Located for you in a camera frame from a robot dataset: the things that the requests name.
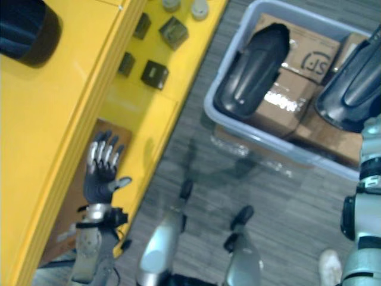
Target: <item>brown cardboard box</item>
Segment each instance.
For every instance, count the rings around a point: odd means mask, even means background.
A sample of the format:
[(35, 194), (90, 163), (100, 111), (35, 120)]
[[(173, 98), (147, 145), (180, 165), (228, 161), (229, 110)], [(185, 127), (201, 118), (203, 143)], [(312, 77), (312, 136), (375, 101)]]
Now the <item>brown cardboard box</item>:
[(358, 33), (351, 33), (345, 39), (343, 44), (341, 45), (340, 51), (338, 52), (335, 62), (332, 64), (332, 70), (337, 72), (340, 66), (345, 62), (345, 60), (349, 57), (351, 52), (356, 49), (357, 45), (361, 43), (363, 40), (366, 40), (368, 37)]
[(124, 144), (126, 147), (125, 151), (121, 155), (121, 160), (126, 154), (127, 146), (132, 136), (131, 132), (110, 122), (98, 119), (74, 177), (71, 180), (71, 184), (67, 190), (60, 212), (55, 220), (52, 232), (43, 251), (40, 265), (44, 265), (52, 259), (62, 255), (66, 251), (75, 248), (77, 234), (76, 222), (83, 219), (83, 213), (78, 213), (77, 209), (81, 206), (87, 205), (87, 202), (83, 196), (83, 181), (85, 178), (87, 151), (95, 134), (99, 131), (106, 131), (109, 129), (111, 129), (113, 135), (119, 136), (118, 144)]
[(362, 144), (361, 134), (340, 130), (326, 122), (315, 111), (311, 101), (307, 112), (290, 141), (302, 142), (323, 152), (331, 153), (332, 160), (346, 166), (357, 167)]
[(327, 73), (340, 43), (264, 13), (261, 14), (254, 32), (272, 23), (284, 24), (290, 30), (290, 52), (282, 67), (320, 83)]
[(283, 137), (296, 129), (316, 84), (285, 69), (279, 72), (274, 85), (247, 123)]

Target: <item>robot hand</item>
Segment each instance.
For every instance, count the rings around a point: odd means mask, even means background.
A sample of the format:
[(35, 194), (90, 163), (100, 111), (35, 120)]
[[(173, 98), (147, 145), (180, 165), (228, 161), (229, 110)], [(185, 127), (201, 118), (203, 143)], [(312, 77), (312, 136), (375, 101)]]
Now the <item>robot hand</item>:
[(132, 180), (123, 177), (116, 180), (117, 166), (124, 146), (119, 145), (113, 154), (118, 136), (111, 138), (111, 131), (98, 133), (90, 144), (83, 195), (89, 204), (111, 203), (113, 193)]

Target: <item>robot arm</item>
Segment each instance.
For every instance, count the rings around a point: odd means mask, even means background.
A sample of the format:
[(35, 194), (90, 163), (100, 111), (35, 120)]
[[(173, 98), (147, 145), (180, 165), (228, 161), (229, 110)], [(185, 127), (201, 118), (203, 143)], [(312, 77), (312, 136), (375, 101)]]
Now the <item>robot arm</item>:
[(77, 259), (68, 286), (106, 285), (114, 267), (114, 246), (119, 242), (115, 229), (127, 222), (127, 214), (111, 207), (113, 193), (131, 182), (124, 177), (116, 180), (117, 165), (123, 145), (114, 151), (118, 136), (111, 131), (100, 132), (90, 144), (83, 195), (89, 205), (82, 222), (77, 223), (79, 234)]
[(138, 286), (160, 286), (171, 280), (172, 264), (180, 234), (185, 230), (186, 216), (183, 209), (191, 195), (193, 182), (186, 180), (178, 199), (156, 227), (136, 270)]
[(365, 122), (362, 135), (360, 181), (342, 211), (341, 230), (354, 241), (342, 286), (381, 285), (381, 115)]

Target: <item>floor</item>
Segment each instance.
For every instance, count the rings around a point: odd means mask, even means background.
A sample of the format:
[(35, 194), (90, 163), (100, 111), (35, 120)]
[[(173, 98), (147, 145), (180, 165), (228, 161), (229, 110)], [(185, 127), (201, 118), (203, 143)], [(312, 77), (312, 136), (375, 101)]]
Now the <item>floor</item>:
[[(138, 258), (185, 177), (195, 181), (186, 206), (188, 224), (180, 238), (174, 272), (223, 281), (229, 256), (222, 245), (229, 223), (243, 206), (254, 206), (248, 231), (264, 262), (262, 286), (318, 285), (319, 254), (331, 247), (342, 260), (351, 243), (341, 234), (342, 202), (354, 184), (323, 170), (293, 169), (288, 177), (251, 159), (237, 158), (211, 142), (213, 123), (203, 100), (250, 0), (231, 0), (206, 54), (189, 98), (133, 222), (132, 246), (118, 259), (121, 285), (135, 285)], [(373, 30), (379, 0), (288, 0), (301, 8)], [(33, 285), (65, 285), (69, 268), (39, 270)], [(108, 285), (115, 285), (111, 277)]]

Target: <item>yellow surface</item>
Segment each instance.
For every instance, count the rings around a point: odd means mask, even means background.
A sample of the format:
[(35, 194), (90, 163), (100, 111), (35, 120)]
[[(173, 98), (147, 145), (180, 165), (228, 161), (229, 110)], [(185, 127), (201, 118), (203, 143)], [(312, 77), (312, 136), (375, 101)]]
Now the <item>yellow surface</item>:
[[(136, 59), (129, 77), (117, 75), (101, 110), (101, 117), (133, 131), (128, 154), (119, 176), (131, 176), (133, 182), (114, 195), (113, 205), (128, 212), (130, 222), (156, 164), (158, 163), (199, 64), (218, 24), (227, 0), (209, 0), (210, 14), (204, 21), (191, 16), (191, 3), (182, 1), (175, 13), (167, 13), (161, 1), (148, 1), (145, 12), (152, 21), (144, 40), (131, 38), (126, 51)], [(158, 29), (171, 17), (178, 18), (189, 31), (189, 38), (176, 50), (167, 46)], [(144, 84), (140, 77), (148, 59), (165, 65), (169, 76), (162, 91)], [(126, 233), (130, 223), (121, 227)], [(114, 254), (121, 253), (116, 247)]]
[(39, 69), (1, 57), (1, 285), (29, 285), (145, 1), (46, 0), (62, 19)]
[[(190, 14), (192, 1), (182, 1), (174, 15), (189, 39), (176, 52), (158, 33), (172, 15), (161, 1), (148, 1), (152, 25), (143, 41), (130, 41), (136, 62), (128, 78), (115, 71), (144, 0), (45, 2), (63, 20), (52, 58), (39, 69), (0, 58), (2, 286), (30, 284), (100, 109), (101, 117), (133, 131), (119, 171), (133, 182), (113, 201), (133, 219), (227, 0), (209, 0), (210, 14), (200, 22)], [(170, 71), (162, 91), (140, 81), (148, 58)]]

